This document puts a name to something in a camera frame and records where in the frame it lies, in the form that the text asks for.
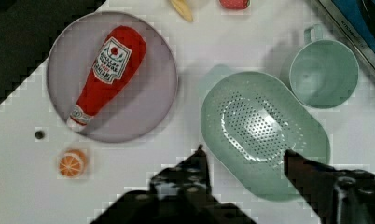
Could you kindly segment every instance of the toy orange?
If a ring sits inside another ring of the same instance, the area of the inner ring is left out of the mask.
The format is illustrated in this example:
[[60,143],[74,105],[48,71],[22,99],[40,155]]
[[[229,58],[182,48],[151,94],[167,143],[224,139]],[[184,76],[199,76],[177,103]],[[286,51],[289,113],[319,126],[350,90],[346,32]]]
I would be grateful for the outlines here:
[[77,177],[86,169],[86,155],[78,149],[66,151],[60,159],[60,173],[67,177]]

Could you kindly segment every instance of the green cup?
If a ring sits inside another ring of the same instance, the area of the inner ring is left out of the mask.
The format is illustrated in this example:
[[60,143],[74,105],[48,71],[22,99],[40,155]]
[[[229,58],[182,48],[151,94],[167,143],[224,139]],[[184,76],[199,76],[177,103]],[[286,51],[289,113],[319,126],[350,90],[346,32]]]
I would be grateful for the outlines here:
[[322,109],[341,105],[356,88],[357,59],[341,42],[324,39],[320,25],[306,29],[304,40],[305,46],[285,61],[281,80],[304,105]]

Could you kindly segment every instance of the colander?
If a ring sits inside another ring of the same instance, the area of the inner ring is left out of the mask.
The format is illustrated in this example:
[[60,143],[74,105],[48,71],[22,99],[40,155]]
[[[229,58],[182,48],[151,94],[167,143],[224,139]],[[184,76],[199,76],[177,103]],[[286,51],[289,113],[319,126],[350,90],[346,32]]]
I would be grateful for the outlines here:
[[287,149],[328,163],[325,130],[275,77],[242,72],[205,97],[201,131],[217,158],[252,193],[273,201],[298,197],[284,175]]

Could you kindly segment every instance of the red ketchup bottle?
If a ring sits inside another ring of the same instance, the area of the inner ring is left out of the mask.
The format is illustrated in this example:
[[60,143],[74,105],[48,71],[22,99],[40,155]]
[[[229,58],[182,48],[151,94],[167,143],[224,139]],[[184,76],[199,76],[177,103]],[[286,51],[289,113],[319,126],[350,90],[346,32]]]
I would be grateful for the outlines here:
[[146,54],[146,42],[130,27],[119,26],[106,38],[86,85],[67,120],[81,132],[92,118],[129,83]]

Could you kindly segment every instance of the table surface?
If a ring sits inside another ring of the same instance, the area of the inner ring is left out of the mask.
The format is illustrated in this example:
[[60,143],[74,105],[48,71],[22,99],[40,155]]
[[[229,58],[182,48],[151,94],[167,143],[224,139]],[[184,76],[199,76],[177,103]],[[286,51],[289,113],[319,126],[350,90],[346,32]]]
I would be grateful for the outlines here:
[[[230,12],[216,0],[187,0],[188,23],[168,0],[110,0],[101,10],[124,11],[152,24],[173,49],[179,90],[167,118],[151,133],[122,144],[104,144],[71,132],[54,111],[44,62],[0,105],[0,224],[89,223],[118,197],[147,189],[149,178],[190,156],[203,143],[198,87],[213,67],[256,70],[279,76],[291,49],[303,45],[303,30],[325,23],[326,38],[338,31],[317,14],[310,0],[255,0]],[[358,86],[343,105],[307,108],[331,143],[330,164],[375,173],[375,81],[361,67]],[[34,138],[36,130],[45,139]],[[88,172],[80,179],[58,175],[57,159],[68,147],[87,149]],[[213,194],[236,203],[259,224],[319,223],[301,198],[276,203],[251,194],[209,151]]]

